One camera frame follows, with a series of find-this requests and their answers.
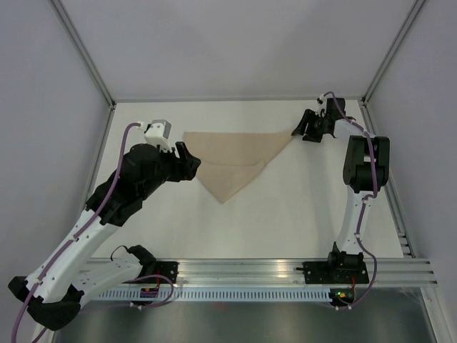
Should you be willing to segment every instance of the white wall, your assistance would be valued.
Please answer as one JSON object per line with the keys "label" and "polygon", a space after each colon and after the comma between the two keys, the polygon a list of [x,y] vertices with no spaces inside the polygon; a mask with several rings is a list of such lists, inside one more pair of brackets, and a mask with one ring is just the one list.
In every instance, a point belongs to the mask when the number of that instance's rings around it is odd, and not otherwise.
{"label": "white wall", "polygon": [[[20,306],[6,285],[33,271],[71,228],[107,113],[49,3],[3,1],[0,342],[9,342]],[[23,323],[19,342],[30,342],[31,320]]]}
{"label": "white wall", "polygon": [[371,101],[416,252],[457,324],[457,2],[428,1]]}
{"label": "white wall", "polygon": [[360,96],[413,0],[63,0],[114,98]]}

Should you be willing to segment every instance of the white table surface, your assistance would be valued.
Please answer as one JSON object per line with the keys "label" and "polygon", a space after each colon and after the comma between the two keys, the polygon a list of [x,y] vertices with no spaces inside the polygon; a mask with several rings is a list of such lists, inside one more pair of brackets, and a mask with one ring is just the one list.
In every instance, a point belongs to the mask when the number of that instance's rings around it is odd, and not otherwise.
{"label": "white table surface", "polygon": [[[116,168],[122,133],[133,121],[168,120],[169,141],[174,144],[185,131],[292,131],[307,108],[315,109],[316,102],[118,104],[96,184],[106,181]],[[357,101],[347,101],[346,111],[363,124]],[[143,142],[142,132],[132,129],[127,149]],[[120,244],[141,244],[158,258],[327,257],[346,208],[345,155],[346,142],[331,136],[320,144],[296,137],[225,204],[197,178],[167,182],[94,256],[108,257]],[[364,242],[377,257],[403,256],[384,191],[371,208]]]}

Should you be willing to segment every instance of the beige cloth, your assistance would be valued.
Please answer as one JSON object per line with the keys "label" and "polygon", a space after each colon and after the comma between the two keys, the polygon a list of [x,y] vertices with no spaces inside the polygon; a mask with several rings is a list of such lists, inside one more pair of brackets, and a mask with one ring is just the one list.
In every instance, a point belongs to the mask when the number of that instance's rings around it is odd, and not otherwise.
{"label": "beige cloth", "polygon": [[291,140],[289,131],[273,134],[184,132],[187,148],[201,159],[197,178],[222,204],[259,175]]}

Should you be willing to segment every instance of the metal bar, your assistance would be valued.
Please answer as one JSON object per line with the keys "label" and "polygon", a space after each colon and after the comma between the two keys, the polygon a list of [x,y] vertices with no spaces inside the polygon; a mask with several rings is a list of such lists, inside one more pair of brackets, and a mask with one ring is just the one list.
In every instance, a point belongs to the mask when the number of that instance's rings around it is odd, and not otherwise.
{"label": "metal bar", "polygon": [[109,129],[111,127],[111,123],[113,121],[113,115],[114,115],[114,110],[115,109],[116,109],[116,106],[114,106],[113,108],[110,108],[109,112],[106,115],[106,123],[105,123],[104,133],[103,133],[103,135],[101,136],[99,142],[96,145],[97,146],[97,154],[96,154],[96,156],[94,158],[94,161],[91,164],[91,173],[89,174],[88,181],[86,183],[86,186],[84,187],[84,196],[83,196],[83,198],[81,200],[81,203],[79,205],[79,211],[80,212],[83,211],[87,199],[89,198],[89,196],[92,194],[92,191],[94,190],[96,176],[97,176],[97,174],[99,172],[101,158],[103,156],[103,151],[104,151],[104,147],[105,147],[105,144],[106,144],[106,140],[108,139],[108,133],[109,133]]}
{"label": "metal bar", "polygon": [[393,40],[392,44],[388,48],[387,54],[384,56],[383,61],[381,62],[381,65],[378,67],[378,70],[376,71],[373,79],[371,80],[365,94],[363,95],[363,101],[367,102],[371,99],[373,96],[373,93],[376,90],[376,87],[379,85],[379,82],[382,80],[384,74],[386,73],[386,70],[388,67],[391,65],[391,62],[393,61],[393,58],[397,54],[400,46],[402,45],[404,39],[408,35],[408,32],[411,30],[411,27],[413,26],[414,21],[418,17],[419,13],[421,12],[423,6],[427,0],[415,0],[413,6],[408,12],[408,15],[406,16],[404,22],[401,25],[400,30],[398,31],[397,35],[395,36],[395,39]]}
{"label": "metal bar", "polygon": [[457,342],[455,332],[450,329],[452,324],[446,321],[443,314],[436,289],[422,288],[421,293],[437,343]]}
{"label": "metal bar", "polygon": [[99,173],[99,170],[100,170],[101,158],[103,157],[103,152],[105,150],[106,141],[108,140],[109,130],[111,128],[111,123],[113,122],[115,111],[116,111],[116,105],[114,104],[114,106],[111,108],[108,118],[106,120],[105,130],[103,132],[103,136],[101,137],[101,141],[97,145],[97,147],[98,147],[97,155],[96,155],[96,159],[94,162],[94,168],[92,169],[91,175],[89,177],[89,187],[86,192],[86,198],[88,198],[89,195],[92,194],[92,192],[94,191],[97,174]]}
{"label": "metal bar", "polygon": [[[170,294],[170,287],[161,284],[156,294],[141,292],[142,286],[123,285],[100,294],[94,300],[101,301],[163,301]],[[329,302],[330,289],[314,288],[222,288],[176,287],[172,301],[181,302]]]}
{"label": "metal bar", "polygon": [[[225,288],[316,288],[305,284],[303,272],[296,270],[303,262],[325,259],[173,259],[179,263],[177,285],[183,287]],[[91,259],[87,272],[109,259]],[[368,273],[373,274],[373,260],[367,259]],[[436,278],[427,259],[379,259],[374,287],[436,287]],[[322,284],[341,288],[346,284]]]}
{"label": "metal bar", "polygon": [[[117,99],[117,103],[144,103],[144,102],[197,102],[197,101],[293,101],[293,100],[316,100],[320,94],[307,96],[216,96],[216,97],[195,97],[195,98],[146,98],[146,99]],[[359,100],[360,95],[339,94],[346,100]]]}
{"label": "metal bar", "polygon": [[65,6],[62,4],[61,0],[49,0],[52,8],[56,12],[57,17],[59,18],[60,22],[64,26],[66,33],[69,35],[71,43],[73,43],[74,47],[78,51],[79,55],[83,59],[89,73],[92,76],[92,79],[95,82],[95,85],[99,88],[101,94],[105,98],[106,102],[109,106],[113,106],[115,101],[113,97],[109,93],[108,88],[106,87],[98,69],[95,66],[94,61],[92,60],[91,56],[89,55],[87,48],[84,46],[81,37],[76,30],[76,27],[73,24],[68,12],[65,10]]}
{"label": "metal bar", "polygon": [[[376,123],[373,119],[373,115],[368,110],[369,106],[367,106],[362,100],[358,101],[358,105],[360,107],[363,120],[365,121],[366,128],[370,132],[378,134],[378,130],[376,128]],[[414,252],[414,242],[411,242],[411,236],[408,234],[408,230],[406,228],[406,220],[403,215],[403,210],[401,208],[400,200],[398,198],[398,192],[396,191],[395,187],[395,181],[392,177],[392,173],[390,174],[391,175],[389,176],[389,180],[384,187],[387,196],[388,206],[391,209],[393,222],[395,223],[397,232],[404,234],[404,238],[406,238],[408,242],[411,256],[415,257],[416,254]]]}

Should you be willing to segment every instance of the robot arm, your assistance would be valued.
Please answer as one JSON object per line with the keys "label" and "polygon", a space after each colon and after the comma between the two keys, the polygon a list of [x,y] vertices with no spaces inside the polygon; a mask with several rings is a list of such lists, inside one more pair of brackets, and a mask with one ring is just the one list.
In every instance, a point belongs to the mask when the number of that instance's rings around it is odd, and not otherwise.
{"label": "robot arm", "polygon": [[[138,126],[144,131],[147,144],[137,144],[124,154],[119,178],[108,200],[105,198],[116,172],[96,188],[73,229],[52,255],[28,277],[14,277],[9,283],[10,290],[22,302],[30,292],[33,294],[27,311],[36,322],[51,330],[67,325],[87,302],[107,289],[153,274],[156,259],[141,246],[127,249],[120,258],[89,273],[79,271],[159,186],[167,181],[192,180],[196,175],[200,160],[189,153],[183,142],[176,143],[179,156],[169,146],[170,123],[156,120]],[[102,202],[105,205],[100,211]],[[95,220],[79,234],[96,212],[99,213]],[[50,263],[46,275],[40,278]]]}
{"label": "robot arm", "polygon": [[[324,134],[331,134],[348,144],[343,166],[343,180],[348,190],[346,212],[328,261],[318,267],[323,269],[319,273],[326,275],[326,283],[344,284],[350,282],[352,277],[355,277],[358,283],[368,283],[363,250],[358,240],[363,241],[374,194],[388,181],[390,142],[387,137],[369,134],[355,119],[341,115],[340,110],[344,113],[344,99],[326,99],[322,96],[318,99],[318,104],[317,111],[305,110],[292,135],[301,135],[304,141],[319,143]],[[368,138],[371,140],[371,147],[368,146]],[[377,189],[374,189],[373,185],[371,148]],[[317,282],[312,283],[323,283],[322,278],[319,277]]]}

